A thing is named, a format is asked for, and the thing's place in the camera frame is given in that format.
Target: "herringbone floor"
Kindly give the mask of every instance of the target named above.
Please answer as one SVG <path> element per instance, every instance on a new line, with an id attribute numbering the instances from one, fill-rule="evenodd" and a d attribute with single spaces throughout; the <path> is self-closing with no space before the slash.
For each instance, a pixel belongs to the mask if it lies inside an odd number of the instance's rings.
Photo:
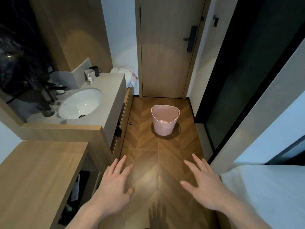
<path id="1" fill-rule="evenodd" d="M 181 113 L 173 133 L 155 134 L 151 107 L 176 106 Z M 102 221 L 100 229 L 197 229 L 219 228 L 215 212 L 199 205 L 180 185 L 196 185 L 183 159 L 193 162 L 192 153 L 203 157 L 188 100 L 135 97 L 129 115 L 121 157 L 134 164 L 126 189 L 135 192 L 117 215 Z"/>

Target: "forearm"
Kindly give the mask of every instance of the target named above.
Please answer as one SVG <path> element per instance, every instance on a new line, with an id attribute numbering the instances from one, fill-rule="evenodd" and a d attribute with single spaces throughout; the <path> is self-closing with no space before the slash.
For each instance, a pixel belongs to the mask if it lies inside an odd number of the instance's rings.
<path id="1" fill-rule="evenodd" d="M 66 229 L 96 229 L 101 220 L 87 202 L 78 210 Z"/>
<path id="2" fill-rule="evenodd" d="M 272 229 L 254 212 L 248 203 L 238 197 L 232 197 L 224 206 L 222 212 L 238 229 Z"/>

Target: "sink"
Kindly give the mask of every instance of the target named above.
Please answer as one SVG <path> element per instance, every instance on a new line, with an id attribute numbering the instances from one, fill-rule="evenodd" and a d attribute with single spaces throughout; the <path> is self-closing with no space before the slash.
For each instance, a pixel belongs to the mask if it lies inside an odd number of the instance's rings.
<path id="1" fill-rule="evenodd" d="M 66 99 L 58 110 L 61 118 L 66 120 L 83 117 L 96 109 L 102 101 L 102 92 L 98 89 L 85 89 Z"/>

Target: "bed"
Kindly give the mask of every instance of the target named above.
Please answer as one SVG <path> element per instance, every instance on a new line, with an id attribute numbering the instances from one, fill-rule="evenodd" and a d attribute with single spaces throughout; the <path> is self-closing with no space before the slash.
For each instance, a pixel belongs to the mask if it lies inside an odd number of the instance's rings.
<path id="1" fill-rule="evenodd" d="M 242 165 L 221 175 L 273 229 L 305 227 L 305 166 Z M 235 228 L 218 214 L 222 228 Z"/>

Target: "left hand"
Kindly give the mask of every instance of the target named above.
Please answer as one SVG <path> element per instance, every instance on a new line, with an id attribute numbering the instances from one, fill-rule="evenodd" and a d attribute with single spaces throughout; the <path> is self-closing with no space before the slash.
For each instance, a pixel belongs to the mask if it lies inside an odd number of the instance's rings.
<path id="1" fill-rule="evenodd" d="M 127 166 L 121 173 L 126 160 L 126 155 L 119 161 L 115 159 L 111 166 L 108 166 L 99 188 L 89 200 L 88 205 L 98 220 L 119 212 L 128 202 L 133 193 L 130 188 L 124 193 L 125 182 L 132 165 Z"/>

